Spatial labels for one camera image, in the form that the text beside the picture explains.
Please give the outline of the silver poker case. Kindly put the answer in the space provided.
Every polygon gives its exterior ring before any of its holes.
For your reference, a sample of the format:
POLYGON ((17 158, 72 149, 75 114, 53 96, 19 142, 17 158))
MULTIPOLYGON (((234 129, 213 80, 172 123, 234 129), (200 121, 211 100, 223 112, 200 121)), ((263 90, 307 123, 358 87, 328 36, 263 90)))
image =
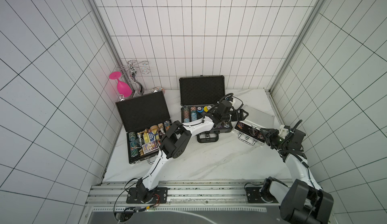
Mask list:
POLYGON ((275 117, 247 105, 244 105, 242 110, 248 115, 245 120, 239 120, 233 129, 238 140, 249 146, 264 145, 261 128, 274 128, 275 117))

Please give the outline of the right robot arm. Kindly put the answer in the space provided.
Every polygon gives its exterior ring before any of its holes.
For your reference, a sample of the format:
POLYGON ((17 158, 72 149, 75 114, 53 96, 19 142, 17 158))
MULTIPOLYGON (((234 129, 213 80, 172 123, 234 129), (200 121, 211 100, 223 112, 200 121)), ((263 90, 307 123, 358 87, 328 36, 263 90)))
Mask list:
POLYGON ((291 224, 329 223, 334 199, 317 183, 310 170, 302 142, 306 134, 297 127, 282 125, 280 129, 261 128, 265 143, 277 151, 287 166, 293 183, 268 177, 260 189, 261 199, 266 203, 277 201, 280 216, 291 224))

